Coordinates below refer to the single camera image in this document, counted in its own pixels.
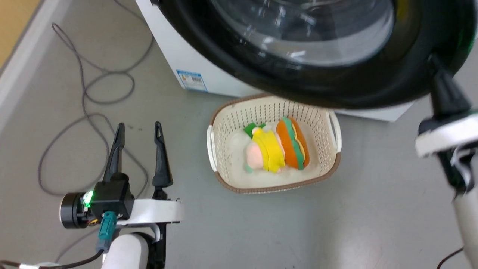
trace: brown basket rim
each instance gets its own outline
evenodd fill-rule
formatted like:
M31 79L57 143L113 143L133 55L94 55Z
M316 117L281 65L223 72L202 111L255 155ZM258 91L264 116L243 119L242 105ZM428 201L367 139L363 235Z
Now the brown basket rim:
M258 98L270 97L270 96L274 96L274 95L271 95L271 94L268 94L268 93L260 93L260 94L255 94L255 95L247 96L247 97L244 97L244 98L238 98L238 99L234 99L234 100L231 100L229 102L226 102L225 104L220 106L214 112L214 114L212 115L211 120L209 122L209 125L214 124L214 120L216 119L217 114L219 114L219 112L222 109L224 109L225 107L228 107L228 106L230 106L232 104L235 104L235 103L240 103L240 102L249 101L249 100L252 100L252 99L258 99ZM261 193L261 192L285 191L285 190L295 189L295 188L299 188L299 187L302 187L302 186L305 186L305 185L313 184L313 183L323 181L323 180L329 178L333 173L335 173L335 171L337 171L338 165L340 164L340 159L341 159L341 153L338 152L336 154L335 162L334 162L334 165L332 166L332 168L326 174L324 174L320 177L312 178L312 179L308 179L308 180L305 180L305 181L296 182L296 183L292 183L292 184L287 184L287 185L274 186L274 187L247 188L247 189L235 188L235 187L232 187L231 185L229 185L227 182L225 182L224 179L222 178L222 176L219 174L219 172L217 172L217 171L214 172L214 175L216 176L216 179L219 181L219 183L221 183L221 185L224 188L226 188L230 191L233 191L233 192L237 192L237 193L253 194L253 193Z

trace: black cable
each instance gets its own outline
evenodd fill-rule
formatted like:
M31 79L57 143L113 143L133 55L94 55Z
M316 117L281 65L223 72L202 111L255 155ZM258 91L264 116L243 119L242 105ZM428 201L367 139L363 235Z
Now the black cable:
M463 251L463 248L460 248L459 250L453 252L452 254L446 256L444 259L442 259L442 261L438 264L438 266L436 267L436 269L440 269L442 267L442 265L448 261L451 257L455 256L456 254L460 253Z
M98 251L93 257L84 259L82 261L70 263L70 264L65 264L65 265L59 265L59 266L40 266L38 269L68 269L68 268L74 268L78 266L85 265L87 263L90 263L97 258L99 258L103 254L103 250Z
M121 8L123 8L125 11L127 11L128 13L130 13L131 15L133 15L134 17L138 18L139 20L141 20L146 26L146 21L138 14L136 14L135 12L133 12L132 10L128 9L126 6L124 6L123 4L119 3L118 0L113 0L117 5L119 5ZM48 146L46 147L45 151L42 153L42 156L40 158L40 161L38 163L38 170L37 170L37 177L38 177L38 185L40 186L40 188L42 189L42 191L44 191L45 193L47 194L50 194L50 195L53 195L53 196L63 196L64 193L59 193L59 192L55 192L55 191L52 191L52 190L49 190L48 188L46 188L43 184L43 178L42 178L42 169L43 169L43 163L44 163L44 160L46 158L46 156L48 155L51 147L58 141L58 139L60 137L62 137L71 127L75 126L76 124L78 124L79 122L81 121L88 121L89 125L93 128L93 130L98 134L98 136L101 138L101 140L103 140L103 143L105 145L105 148L106 148L106 160L105 160L105 165L103 166L103 169L101 170L100 174L94 179L94 181L90 182L87 186L85 186L84 188L82 188L82 190L84 189L90 189L92 188L96 182L100 181L104 172L105 172L105 169L106 169L106 165L108 163L108 156L109 156L109 146L108 146L108 141L106 140L105 136L101 133L101 131L98 129L97 125L93 123L93 121L91 120L91 118L93 117L99 117L99 118L102 118L103 120L105 120L105 122L107 123L110 131L112 134L115 134L115 129L113 128L111 122L109 121L109 119L101 114L101 113L88 113L87 110L86 110L86 106L85 106L85 99L88 99L89 101L93 102L93 103L96 103L96 104L99 104L99 105L113 105L113 104L116 104L116 103L119 103L121 101L124 101L126 100L135 90L135 81L134 81L134 78L133 76L129 73L131 70L133 70L136 66L138 66L141 62L143 62L143 60L146 58L146 56L149 54L149 52L151 51L152 47L153 47L153 44L154 44L154 36L152 35L151 37L151 41L149 43L149 46L148 48L146 49L146 51L144 52L144 54L140 57L139 60L137 60L135 63L133 63L130 67L126 68L126 69L122 69L122 70L108 70L106 68L103 68L103 67L100 67L98 66L97 64L93 63L92 61L88 60L86 57L84 57L82 54L80 54L77 50L76 50L76 47L75 47L75 44L73 43L73 41L70 39L70 37L65 33L65 31L63 31L63 29L56 23L53 23L52 24L52 28L53 28L53 31L57 34L57 36L60 38L60 40L75 54L76 56L76 59L78 61L78 65L79 65L79 69L80 69L80 78L81 78L81 88L83 90L83 95L82 95L82 98L81 98L81 106L82 106L82 111L83 111L83 116L76 119L75 121L71 122L70 124L68 124L65 128L63 128L63 130L61 130L54 138L53 140L50 142L50 144L48 144ZM99 75L98 77L94 78L92 81L90 81L89 83L86 83L85 82L85 77L84 77L84 70L83 70L83 61L88 63L89 65L91 65L92 67L98 69L101 71L101 75ZM118 75L118 76L126 76L128 77L130 80L131 80L131 88L130 90L128 91L128 93L126 93L124 96L122 97L119 97L117 99L114 99L114 100L110 100L110 101L100 101L100 100L96 100L94 99L93 97L91 97L88 93L88 90L93 86L95 85L96 83L98 83L100 80L108 77L108 76L113 76L113 75ZM144 184L143 184L143 187L141 188L140 192L138 193L138 197L140 197L143 192L145 191L147 185L148 185L148 172L147 170L144 168L144 166L141 164L140 161L137 160L137 158L135 158L133 156L133 154L127 149L127 148L124 148L123 149L124 152L133 160L133 162L142 170L143 174L144 174ZM78 244L79 242L81 242L82 240L84 240L85 238L87 238L89 235L97 232L98 229L94 229L92 230L91 232L88 232L86 235L80 237L79 239L77 239L75 242L73 242L72 244L70 244L68 247L66 247L57 257L55 263L58 263L58 261L61 259L61 257L66 253L68 252L72 247L74 247L76 244Z
M5 269L4 265L13 266L19 268L21 263L11 260L0 260L0 269Z

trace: washing machine door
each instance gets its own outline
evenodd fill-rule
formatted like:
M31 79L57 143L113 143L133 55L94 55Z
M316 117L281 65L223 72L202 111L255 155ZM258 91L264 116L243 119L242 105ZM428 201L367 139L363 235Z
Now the washing machine door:
M458 71L476 26L475 0L164 0L158 6L192 47L236 78L299 102L347 109L427 94L429 55Z

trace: teal connector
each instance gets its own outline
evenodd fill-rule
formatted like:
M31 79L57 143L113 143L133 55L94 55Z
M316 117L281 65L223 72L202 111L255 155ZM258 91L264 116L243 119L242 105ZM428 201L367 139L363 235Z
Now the teal connector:
M113 241L113 235L116 230L116 223L118 218L112 211L103 214L103 220L98 232L98 243L96 244L96 251L103 250L103 253L109 252L109 247Z

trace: floor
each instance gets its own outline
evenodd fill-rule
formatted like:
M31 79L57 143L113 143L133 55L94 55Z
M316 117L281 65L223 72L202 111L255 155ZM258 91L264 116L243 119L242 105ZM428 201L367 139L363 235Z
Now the floor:
M132 0L121 0L135 8ZM60 23L78 50L103 67L133 63L150 33L112 1L74 1ZM478 102L478 49L456 76ZM86 78L99 72L88 68ZM124 122L126 147L154 171L154 122L161 121L174 185L187 220L169 227L169 269L402 269L434 268L461 247L451 207L452 190L435 159L418 159L414 139L430 114L422 99L396 123L339 116L343 135L337 172L321 183L267 195L235 194L215 179L206 152L211 114L229 97L180 88L155 45L131 74L136 91L112 106L87 103L90 112ZM99 99L129 89L111 77L92 89ZM37 166L52 138L81 116L81 88L74 55L55 39L16 112L0 137L0 257L24 263L53 261L86 230L65 230L58 220L60 198L42 193ZM107 126L98 121L108 134ZM91 182L105 159L101 140L81 123L54 145L43 176L54 191L74 191ZM143 175L124 157L133 193ZM69 251L62 263L94 253L95 236ZM95 261L82 268L99 268ZM469 268L463 254L444 268Z

